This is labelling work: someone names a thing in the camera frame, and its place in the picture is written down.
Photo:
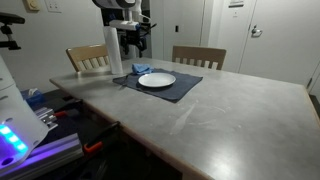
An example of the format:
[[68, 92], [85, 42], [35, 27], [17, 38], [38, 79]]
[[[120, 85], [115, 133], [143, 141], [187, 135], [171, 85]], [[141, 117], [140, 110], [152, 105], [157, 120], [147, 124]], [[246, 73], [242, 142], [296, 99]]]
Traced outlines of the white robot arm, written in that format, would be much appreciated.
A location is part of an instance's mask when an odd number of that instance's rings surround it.
[[129, 47], [135, 46], [139, 56], [147, 49], [145, 36], [150, 33], [150, 26], [142, 21], [142, 0], [92, 0], [102, 11], [105, 27], [124, 32], [120, 36], [120, 46], [125, 54]]

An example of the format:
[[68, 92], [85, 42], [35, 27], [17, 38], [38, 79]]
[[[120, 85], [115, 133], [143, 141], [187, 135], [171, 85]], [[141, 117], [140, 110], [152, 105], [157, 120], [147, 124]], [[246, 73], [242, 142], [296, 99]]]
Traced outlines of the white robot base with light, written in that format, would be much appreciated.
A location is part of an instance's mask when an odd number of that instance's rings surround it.
[[23, 99], [0, 56], [0, 174], [25, 161], [48, 131]]

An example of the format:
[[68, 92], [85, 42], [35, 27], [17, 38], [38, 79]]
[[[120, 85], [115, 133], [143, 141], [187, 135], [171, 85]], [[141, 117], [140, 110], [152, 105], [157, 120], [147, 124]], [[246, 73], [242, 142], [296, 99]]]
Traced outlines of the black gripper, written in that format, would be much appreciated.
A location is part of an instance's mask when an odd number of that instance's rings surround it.
[[124, 47], [125, 55], [129, 54], [129, 45], [135, 45], [139, 50], [139, 58], [143, 57], [143, 51], [146, 49], [146, 39], [140, 35], [140, 31], [126, 30], [125, 34], [120, 37], [120, 44]]

